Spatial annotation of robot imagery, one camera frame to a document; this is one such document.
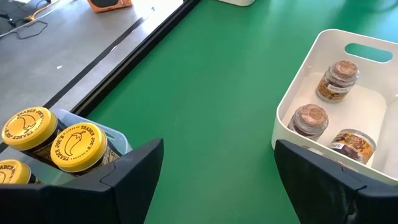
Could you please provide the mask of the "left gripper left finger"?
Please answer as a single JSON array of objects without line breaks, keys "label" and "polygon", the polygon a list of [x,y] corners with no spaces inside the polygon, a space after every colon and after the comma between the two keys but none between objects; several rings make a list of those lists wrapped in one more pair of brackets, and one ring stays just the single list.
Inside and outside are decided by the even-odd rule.
[{"label": "left gripper left finger", "polygon": [[0,224],[143,224],[163,158],[159,138],[62,185],[0,185]]}]

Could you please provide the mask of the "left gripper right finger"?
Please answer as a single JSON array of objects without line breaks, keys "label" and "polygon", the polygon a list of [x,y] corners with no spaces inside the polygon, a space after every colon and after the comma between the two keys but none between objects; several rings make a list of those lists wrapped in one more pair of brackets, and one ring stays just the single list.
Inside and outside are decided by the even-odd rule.
[{"label": "left gripper right finger", "polygon": [[274,159],[301,224],[398,224],[398,187],[286,140]]}]

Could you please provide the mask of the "yellow lid spice jar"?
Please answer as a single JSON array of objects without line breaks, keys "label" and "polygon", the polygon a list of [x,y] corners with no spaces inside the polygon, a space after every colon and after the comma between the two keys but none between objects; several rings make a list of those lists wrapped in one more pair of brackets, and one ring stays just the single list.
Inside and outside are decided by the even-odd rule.
[{"label": "yellow lid spice jar", "polygon": [[50,149],[54,164],[75,176],[87,174],[121,156],[105,132],[93,123],[77,123],[64,129]]},{"label": "yellow lid spice jar", "polygon": [[55,167],[50,156],[51,146],[66,127],[55,113],[35,106],[13,115],[3,126],[1,137],[13,149]]},{"label": "yellow lid spice jar", "polygon": [[0,161],[0,184],[34,184],[38,179],[30,167],[16,159]]}]

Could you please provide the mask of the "cork lid glass spice jar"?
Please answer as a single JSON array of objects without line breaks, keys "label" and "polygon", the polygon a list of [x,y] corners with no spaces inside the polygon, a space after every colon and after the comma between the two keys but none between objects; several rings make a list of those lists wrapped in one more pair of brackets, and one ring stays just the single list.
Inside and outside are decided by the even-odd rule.
[{"label": "cork lid glass spice jar", "polygon": [[307,104],[296,109],[288,128],[301,136],[317,141],[329,124],[326,111],[315,104]]},{"label": "cork lid glass spice jar", "polygon": [[357,129],[343,129],[328,146],[362,164],[366,164],[376,150],[376,143],[367,134]]},{"label": "cork lid glass spice jar", "polygon": [[350,61],[339,60],[330,65],[316,88],[317,96],[329,103],[344,100],[359,78],[359,67]]}]

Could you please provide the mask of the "small clear plastic bin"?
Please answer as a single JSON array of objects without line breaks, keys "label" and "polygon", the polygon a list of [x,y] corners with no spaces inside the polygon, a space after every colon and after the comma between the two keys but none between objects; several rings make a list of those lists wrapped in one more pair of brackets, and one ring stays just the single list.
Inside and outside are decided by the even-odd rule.
[{"label": "small clear plastic bin", "polygon": [[[122,155],[125,155],[132,151],[132,147],[130,146],[125,135],[117,130],[83,118],[81,116],[75,115],[66,110],[53,109],[52,112],[54,112],[57,118],[59,118],[61,122],[66,126],[71,126],[82,122],[93,123],[105,132],[108,140]],[[5,149],[0,150],[0,161],[5,159],[17,159],[27,164],[32,169],[34,175],[44,184],[60,185],[67,183],[68,181],[71,181],[75,178],[69,173],[62,172],[57,168],[44,164],[43,162],[29,157],[8,146],[6,146]]]}]

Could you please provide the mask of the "white cutting board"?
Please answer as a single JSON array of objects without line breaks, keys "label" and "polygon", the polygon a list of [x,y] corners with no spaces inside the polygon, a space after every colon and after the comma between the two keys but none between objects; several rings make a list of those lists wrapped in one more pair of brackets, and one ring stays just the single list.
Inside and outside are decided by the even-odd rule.
[{"label": "white cutting board", "polygon": [[[342,102],[328,103],[315,89],[328,67],[339,60],[356,63],[359,80]],[[321,106],[329,116],[317,141],[287,127],[295,110],[308,103]],[[343,129],[361,131],[376,143],[367,163],[329,149]],[[278,139],[308,146],[363,175],[398,186],[398,43],[338,29],[320,32],[276,109],[271,144]]]}]

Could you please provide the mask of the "orange speaker box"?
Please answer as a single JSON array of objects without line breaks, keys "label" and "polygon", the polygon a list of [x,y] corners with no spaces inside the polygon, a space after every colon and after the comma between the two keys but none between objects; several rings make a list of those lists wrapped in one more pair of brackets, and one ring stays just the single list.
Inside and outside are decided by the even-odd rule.
[{"label": "orange speaker box", "polygon": [[131,0],[87,0],[95,13],[132,6]]}]

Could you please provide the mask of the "black aluminium table frame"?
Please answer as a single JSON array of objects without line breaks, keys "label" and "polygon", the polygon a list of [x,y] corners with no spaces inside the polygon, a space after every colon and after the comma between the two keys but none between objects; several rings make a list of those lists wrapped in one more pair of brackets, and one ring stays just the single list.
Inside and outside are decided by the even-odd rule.
[{"label": "black aluminium table frame", "polygon": [[158,25],[108,75],[106,75],[74,108],[71,113],[87,117],[129,73],[151,52],[162,39],[197,6],[201,0],[183,0],[169,17]]}]

